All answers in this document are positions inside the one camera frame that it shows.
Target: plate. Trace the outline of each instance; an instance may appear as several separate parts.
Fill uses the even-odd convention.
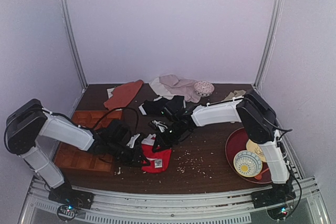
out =
[[[257,156],[261,159],[261,161],[266,163],[266,158],[264,156],[264,153],[263,153],[262,149],[260,148],[260,146],[258,144],[253,142],[251,139],[249,139],[246,143],[246,150],[248,150],[249,152],[253,152],[253,153],[257,154]]]
[[[263,163],[257,154],[249,151],[238,152],[233,164],[237,173],[244,177],[257,176],[263,168]]]

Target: crumpled cloth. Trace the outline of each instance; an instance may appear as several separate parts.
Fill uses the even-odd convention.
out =
[[[143,81],[135,81],[116,87],[113,96],[104,103],[105,108],[113,110],[115,108],[126,107],[134,99],[143,85]]]
[[[169,100],[174,95],[182,95],[186,102],[198,103],[201,97],[195,92],[194,84],[196,82],[195,80],[183,79],[170,74],[155,78],[149,85],[157,95]]]
[[[233,97],[239,97],[241,95],[244,95],[245,93],[245,90],[235,90],[231,92],[223,101],[232,100]]]

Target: wooden box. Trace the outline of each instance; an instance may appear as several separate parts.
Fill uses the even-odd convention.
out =
[[[77,124],[93,127],[105,113],[107,111],[76,111],[72,120]],[[107,115],[96,129],[108,126],[114,119],[122,119],[122,111],[113,111]],[[66,175],[112,176],[114,173],[112,156],[92,155],[65,143],[60,144],[54,163]]]

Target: yellow plate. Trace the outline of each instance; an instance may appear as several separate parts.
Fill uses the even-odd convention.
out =
[[[262,149],[258,144],[253,142],[251,139],[249,139],[246,143],[246,150],[257,154],[257,156],[261,159],[261,161],[263,161],[264,163],[266,162],[266,158],[264,156]]]

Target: orange utensil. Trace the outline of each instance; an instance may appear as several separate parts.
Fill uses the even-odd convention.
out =
[[[255,176],[254,178],[255,178],[256,180],[261,180],[261,179],[262,179],[262,174],[265,173],[265,172],[267,172],[268,170],[269,170],[269,168],[263,170],[261,173],[259,173],[259,174],[258,174],[257,176]]]

